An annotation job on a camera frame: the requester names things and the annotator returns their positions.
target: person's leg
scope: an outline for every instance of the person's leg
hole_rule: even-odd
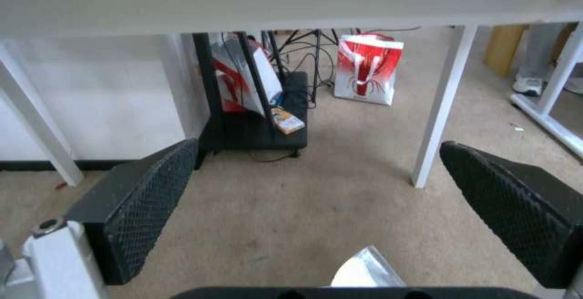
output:
[[[533,24],[528,32],[527,52],[512,88],[527,96],[541,95],[552,49],[564,23]]]

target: black shelf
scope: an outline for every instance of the black shelf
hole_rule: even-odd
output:
[[[308,75],[289,73],[283,87],[281,106],[300,118],[306,127],[285,135],[271,128],[268,120],[256,112],[223,112],[223,136],[206,127],[200,137],[200,147],[207,151],[219,150],[297,150],[308,144],[307,91]]]
[[[241,48],[245,54],[253,78],[254,86],[260,97],[261,106],[266,112],[262,117],[256,112],[225,112],[221,106],[219,86],[212,64],[212,52],[208,34],[193,34],[193,40],[198,56],[200,73],[205,86],[206,98],[210,109],[210,118],[199,138],[198,160],[195,169],[200,168],[207,152],[221,150],[294,150],[290,156],[297,157],[298,150],[305,148],[308,142],[307,109],[308,109],[308,75],[304,72],[294,72],[282,75],[281,87],[283,100],[281,106],[300,118],[306,127],[285,135],[273,124],[271,108],[256,70],[255,61],[251,56],[246,35],[237,33]],[[277,54],[275,42],[271,43],[273,52]]]

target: white sneaker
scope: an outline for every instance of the white sneaker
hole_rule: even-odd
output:
[[[571,77],[564,89],[575,94],[583,94],[583,77]]]
[[[543,79],[516,75],[512,89],[525,96],[540,96],[543,90]]]

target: black metal stand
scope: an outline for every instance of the black metal stand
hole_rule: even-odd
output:
[[[307,145],[307,127],[290,135],[285,135],[276,129],[271,115],[271,107],[265,89],[261,82],[255,60],[248,46],[248,40],[244,32],[237,33],[242,52],[249,66],[253,83],[257,89],[261,101],[261,107],[265,112],[265,118],[252,111],[225,112],[221,105],[221,96],[213,57],[210,48],[208,34],[193,34],[192,38],[198,55],[200,73],[204,82],[206,98],[209,103],[210,118],[206,123],[199,139],[198,159],[195,169],[200,168],[208,152],[220,152],[221,150],[294,150],[304,148]],[[275,41],[270,40],[272,49],[277,52]],[[280,75],[283,74],[281,61],[278,63]],[[307,126],[306,98],[307,75],[306,73],[290,73],[281,84],[283,88],[283,100],[281,106],[300,118]]]
[[[297,34],[299,33],[300,30],[294,30],[294,32],[287,38],[287,40],[285,42],[283,42],[283,44],[281,45],[281,47],[277,50],[277,48],[274,47],[275,45],[275,37],[273,36],[273,32],[269,31],[269,41],[271,42],[271,46],[273,48],[273,56],[271,57],[271,59],[275,59],[275,61],[277,62],[277,67],[280,69],[280,73],[282,73],[282,68],[281,68],[281,58],[279,57],[279,54],[283,51],[283,48],[285,48],[286,46],[288,46],[289,44],[293,44],[294,42],[298,42],[299,40],[301,40],[302,38],[306,38],[307,36],[316,36],[316,45],[315,45],[315,65],[314,65],[314,82],[313,82],[313,88],[312,88],[312,103],[316,102],[316,91],[318,89],[318,71],[319,71],[319,58],[320,58],[320,49],[321,49],[321,37],[323,36],[324,38],[326,38],[327,40],[329,40],[331,43],[338,45],[338,35],[336,34],[336,31],[334,29],[332,30],[332,35],[334,37],[334,39],[330,38],[329,36],[327,36],[326,34],[324,34],[322,32],[321,29],[314,29],[312,31],[309,31],[306,34],[302,34],[300,36],[297,36]]]

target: shopping bag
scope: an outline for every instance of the shopping bag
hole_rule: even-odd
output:
[[[344,35],[338,44],[334,95],[390,105],[403,43],[380,34]]]

